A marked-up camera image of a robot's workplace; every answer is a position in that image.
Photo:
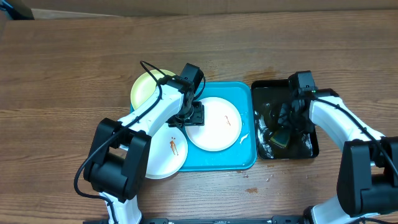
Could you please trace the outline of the green yellow sponge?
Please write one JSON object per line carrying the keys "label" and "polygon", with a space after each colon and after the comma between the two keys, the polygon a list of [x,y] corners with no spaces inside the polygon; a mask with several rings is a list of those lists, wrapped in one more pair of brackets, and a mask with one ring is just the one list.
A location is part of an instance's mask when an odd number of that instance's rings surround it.
{"label": "green yellow sponge", "polygon": [[287,148],[287,146],[289,145],[290,137],[291,137],[291,130],[281,128],[274,131],[271,134],[269,142],[274,147],[279,147],[284,149]]}

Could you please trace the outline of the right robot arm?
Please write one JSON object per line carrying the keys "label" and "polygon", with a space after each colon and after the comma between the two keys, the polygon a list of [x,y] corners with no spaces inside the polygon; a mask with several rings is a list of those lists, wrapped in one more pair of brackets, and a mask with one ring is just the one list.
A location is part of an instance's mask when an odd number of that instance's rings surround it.
{"label": "right robot arm", "polygon": [[311,133],[322,128],[342,152],[336,195],[308,207],[303,223],[377,222],[397,211],[397,138],[386,137],[352,113],[332,89],[318,89],[311,72],[287,79],[281,128]]}

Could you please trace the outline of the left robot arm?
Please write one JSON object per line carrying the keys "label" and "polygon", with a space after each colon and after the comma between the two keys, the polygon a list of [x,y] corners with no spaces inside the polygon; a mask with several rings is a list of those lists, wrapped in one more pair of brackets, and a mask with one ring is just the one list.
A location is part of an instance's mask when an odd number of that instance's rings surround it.
{"label": "left robot arm", "polygon": [[139,108],[96,128],[88,157],[78,168],[73,186],[86,198],[105,202],[105,223],[143,223],[137,193],[147,171],[152,137],[164,125],[202,126],[205,110],[197,100],[205,84],[199,67],[186,64],[180,75],[155,80],[155,92]]}

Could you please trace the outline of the green rimmed plate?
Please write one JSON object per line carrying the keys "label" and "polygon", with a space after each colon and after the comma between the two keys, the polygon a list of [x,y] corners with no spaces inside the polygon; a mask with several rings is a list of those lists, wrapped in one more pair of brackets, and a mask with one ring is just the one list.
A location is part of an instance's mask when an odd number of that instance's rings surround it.
{"label": "green rimmed plate", "polygon": [[135,110],[140,107],[155,92],[155,89],[156,82],[147,72],[138,77],[131,88],[132,108]]}

